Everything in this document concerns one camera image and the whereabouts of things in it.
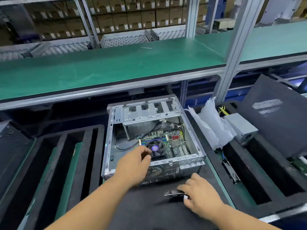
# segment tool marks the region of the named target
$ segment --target right hand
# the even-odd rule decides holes
[[[191,178],[185,184],[179,185],[177,189],[191,198],[184,199],[185,206],[207,220],[214,221],[225,206],[213,186],[196,173],[192,174]]]

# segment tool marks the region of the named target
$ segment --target left hand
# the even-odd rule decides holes
[[[151,150],[145,146],[139,146],[118,161],[113,177],[131,188],[144,180],[150,161]]]

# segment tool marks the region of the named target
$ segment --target plastic bag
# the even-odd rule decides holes
[[[208,140],[213,150],[217,149],[219,147],[219,139],[216,137],[212,129],[208,126],[208,124],[206,124],[203,120],[200,119],[200,117],[195,113],[193,108],[189,107],[189,112],[198,124],[199,128],[201,129],[202,133]]]
[[[215,97],[207,100],[204,108],[198,114],[201,120],[206,122],[219,139],[220,147],[231,141],[237,134],[227,120],[221,118],[215,109]]]

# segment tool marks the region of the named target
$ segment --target yellow wire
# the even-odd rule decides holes
[[[220,113],[223,113],[224,115],[229,115],[226,111],[225,111],[225,106],[221,106],[219,107],[220,111],[219,111],[219,114]]]

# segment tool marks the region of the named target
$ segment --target motherboard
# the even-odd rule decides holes
[[[138,145],[146,146],[152,151],[152,160],[190,154],[181,129],[153,131],[144,138],[139,139]]]

